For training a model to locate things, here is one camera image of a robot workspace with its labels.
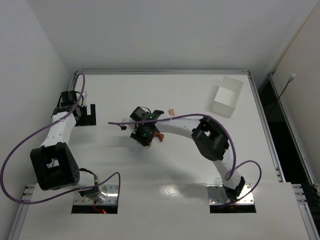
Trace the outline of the red-brown arch block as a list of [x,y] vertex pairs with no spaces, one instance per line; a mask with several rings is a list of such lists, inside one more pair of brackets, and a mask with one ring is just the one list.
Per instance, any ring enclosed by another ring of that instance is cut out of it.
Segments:
[[160,132],[155,132],[155,133],[153,134],[153,137],[154,137],[154,138],[158,138],[160,142],[163,142],[163,140],[164,140],[164,134],[162,134],[162,133],[160,133]]

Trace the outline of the small light wood block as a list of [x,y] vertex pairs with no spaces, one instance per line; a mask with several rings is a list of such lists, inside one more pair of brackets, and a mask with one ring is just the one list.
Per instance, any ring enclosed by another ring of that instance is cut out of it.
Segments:
[[173,108],[172,108],[172,109],[169,109],[169,110],[168,110],[168,113],[169,113],[171,116],[175,116],[175,115],[176,115]]

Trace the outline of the white perforated box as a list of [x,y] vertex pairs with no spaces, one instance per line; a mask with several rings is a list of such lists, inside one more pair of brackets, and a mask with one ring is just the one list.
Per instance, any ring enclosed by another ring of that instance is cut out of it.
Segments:
[[210,111],[230,118],[237,107],[243,84],[240,80],[224,76],[217,87]]

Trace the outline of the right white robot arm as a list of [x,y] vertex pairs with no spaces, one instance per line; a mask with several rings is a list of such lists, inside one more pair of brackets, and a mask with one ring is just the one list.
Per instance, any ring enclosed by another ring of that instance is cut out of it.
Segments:
[[240,196],[246,182],[236,170],[235,145],[226,128],[217,120],[206,114],[169,116],[162,110],[150,113],[140,106],[130,118],[133,120],[130,137],[144,147],[151,144],[155,134],[170,133],[193,140],[199,153],[216,167],[227,197],[235,201]]

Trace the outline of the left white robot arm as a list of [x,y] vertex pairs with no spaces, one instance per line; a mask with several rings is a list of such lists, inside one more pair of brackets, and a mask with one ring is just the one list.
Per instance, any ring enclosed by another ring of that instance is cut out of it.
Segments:
[[99,179],[90,170],[79,168],[68,143],[74,127],[95,126],[96,106],[90,105],[87,112],[87,93],[80,96],[79,91],[64,91],[51,115],[56,123],[49,128],[44,142],[30,152],[30,159],[43,191],[62,188],[84,188],[97,185]]

